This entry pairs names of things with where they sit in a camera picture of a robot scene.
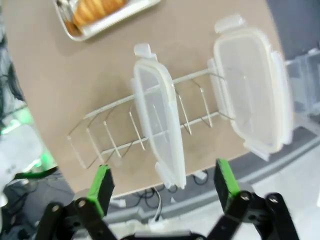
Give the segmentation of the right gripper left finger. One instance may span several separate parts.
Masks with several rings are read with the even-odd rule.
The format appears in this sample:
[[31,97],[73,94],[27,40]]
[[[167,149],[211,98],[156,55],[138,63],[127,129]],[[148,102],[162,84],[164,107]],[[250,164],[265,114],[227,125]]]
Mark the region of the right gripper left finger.
[[73,240],[78,231],[85,230],[93,240],[116,240],[103,220],[114,188],[110,167],[100,165],[85,196],[68,205],[52,201],[46,206],[37,227],[37,239]]

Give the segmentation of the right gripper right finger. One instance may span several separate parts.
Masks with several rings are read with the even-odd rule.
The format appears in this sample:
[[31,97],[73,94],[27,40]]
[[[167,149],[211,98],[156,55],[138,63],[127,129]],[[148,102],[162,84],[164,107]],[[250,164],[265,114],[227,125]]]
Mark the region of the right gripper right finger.
[[262,240],[298,240],[299,235],[283,196],[271,192],[265,197],[242,190],[228,160],[218,158],[214,186],[223,215],[209,232],[208,240],[231,240],[241,224],[252,224]]

